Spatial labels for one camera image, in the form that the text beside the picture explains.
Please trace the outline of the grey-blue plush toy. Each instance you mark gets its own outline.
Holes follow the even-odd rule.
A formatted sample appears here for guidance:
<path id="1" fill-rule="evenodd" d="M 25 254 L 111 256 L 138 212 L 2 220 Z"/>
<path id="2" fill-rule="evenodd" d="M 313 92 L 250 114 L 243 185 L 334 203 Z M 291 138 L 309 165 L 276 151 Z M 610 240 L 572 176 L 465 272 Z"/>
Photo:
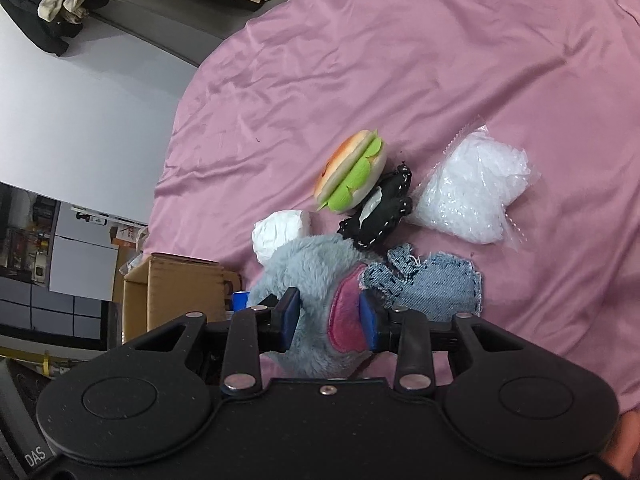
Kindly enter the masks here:
<path id="1" fill-rule="evenodd" d="M 260 357 L 262 379 L 343 379 L 370 352 L 359 321 L 361 274 L 381 258 L 341 235 L 298 238 L 279 247 L 250 289 L 248 304 L 299 291 L 302 306 L 290 348 Z"/>

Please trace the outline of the burger plush toy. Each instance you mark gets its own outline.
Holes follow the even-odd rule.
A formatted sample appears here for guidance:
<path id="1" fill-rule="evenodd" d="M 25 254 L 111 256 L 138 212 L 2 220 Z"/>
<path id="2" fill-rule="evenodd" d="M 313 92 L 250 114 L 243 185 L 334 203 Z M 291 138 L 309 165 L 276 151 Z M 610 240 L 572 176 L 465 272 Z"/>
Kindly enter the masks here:
<path id="1" fill-rule="evenodd" d="M 361 130 L 332 154 L 314 186 L 317 209 L 342 214 L 374 188 L 387 162 L 386 143 L 376 130 Z"/>

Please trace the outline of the denim fabric heart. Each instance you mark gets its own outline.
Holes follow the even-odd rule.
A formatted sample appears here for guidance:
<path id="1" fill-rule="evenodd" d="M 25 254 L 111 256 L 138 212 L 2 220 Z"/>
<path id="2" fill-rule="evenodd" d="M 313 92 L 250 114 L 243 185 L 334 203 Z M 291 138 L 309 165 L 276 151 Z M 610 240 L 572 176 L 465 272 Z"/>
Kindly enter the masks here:
<path id="1" fill-rule="evenodd" d="M 360 278 L 385 309 L 423 313 L 430 321 L 449 322 L 459 313 L 480 316 L 483 277 L 472 261 L 448 252 L 424 258 L 410 244 L 390 248 L 384 261 L 369 264 Z"/>

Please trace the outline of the white rolled cloth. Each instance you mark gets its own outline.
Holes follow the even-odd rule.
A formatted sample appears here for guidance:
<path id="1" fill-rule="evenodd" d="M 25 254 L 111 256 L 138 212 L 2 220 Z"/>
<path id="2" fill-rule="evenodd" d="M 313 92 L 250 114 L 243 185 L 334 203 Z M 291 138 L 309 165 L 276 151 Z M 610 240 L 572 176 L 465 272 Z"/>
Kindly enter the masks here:
<path id="1" fill-rule="evenodd" d="M 309 235 L 311 221 L 308 211 L 280 210 L 254 224 L 253 252 L 260 264 L 265 264 L 282 245 Z"/>

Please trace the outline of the black white plush toy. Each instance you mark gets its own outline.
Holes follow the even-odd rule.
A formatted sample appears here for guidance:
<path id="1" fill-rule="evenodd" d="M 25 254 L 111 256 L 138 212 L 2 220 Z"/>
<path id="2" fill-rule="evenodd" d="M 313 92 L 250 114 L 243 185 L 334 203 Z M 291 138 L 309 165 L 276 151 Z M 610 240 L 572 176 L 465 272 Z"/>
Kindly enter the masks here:
<path id="1" fill-rule="evenodd" d="M 358 250 L 381 245 L 412 213 L 411 180 L 412 171 L 405 162 L 382 174 L 363 203 L 340 222 L 337 233 L 344 240 L 351 240 Z"/>

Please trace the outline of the brown cardboard box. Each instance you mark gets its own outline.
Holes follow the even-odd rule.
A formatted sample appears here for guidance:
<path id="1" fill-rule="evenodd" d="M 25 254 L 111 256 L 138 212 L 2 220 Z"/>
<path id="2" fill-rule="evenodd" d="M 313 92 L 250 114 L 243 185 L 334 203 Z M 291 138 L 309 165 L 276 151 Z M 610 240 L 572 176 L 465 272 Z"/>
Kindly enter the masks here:
<path id="1" fill-rule="evenodd" d="M 227 318 L 242 278 L 220 263 L 152 254 L 124 277 L 122 340 L 130 341 L 189 312 L 209 322 Z"/>

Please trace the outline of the white stuffing plastic bag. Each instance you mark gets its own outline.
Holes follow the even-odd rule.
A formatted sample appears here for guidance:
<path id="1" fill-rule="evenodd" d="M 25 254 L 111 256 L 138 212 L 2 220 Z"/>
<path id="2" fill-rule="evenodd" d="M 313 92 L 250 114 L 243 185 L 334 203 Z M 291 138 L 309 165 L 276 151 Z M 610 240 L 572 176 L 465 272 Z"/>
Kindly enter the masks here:
<path id="1" fill-rule="evenodd" d="M 474 245 L 526 241 L 508 209 L 539 178 L 526 151 L 494 139 L 484 122 L 460 130 L 412 192 L 408 221 Z"/>

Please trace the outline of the pink bed sheet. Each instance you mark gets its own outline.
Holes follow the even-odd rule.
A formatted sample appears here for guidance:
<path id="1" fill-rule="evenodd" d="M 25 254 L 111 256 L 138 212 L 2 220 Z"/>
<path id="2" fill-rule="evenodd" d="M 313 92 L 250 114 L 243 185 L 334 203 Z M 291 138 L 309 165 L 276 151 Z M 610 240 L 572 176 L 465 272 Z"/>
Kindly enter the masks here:
<path id="1" fill-rule="evenodd" d="M 465 126 L 522 148 L 536 181 L 513 245 L 401 226 L 470 258 L 490 322 L 639 404 L 639 0 L 288 0 L 201 64 L 177 107 L 149 252 L 253 281 L 250 233 L 308 209 L 332 152 L 377 131 L 416 180 Z"/>

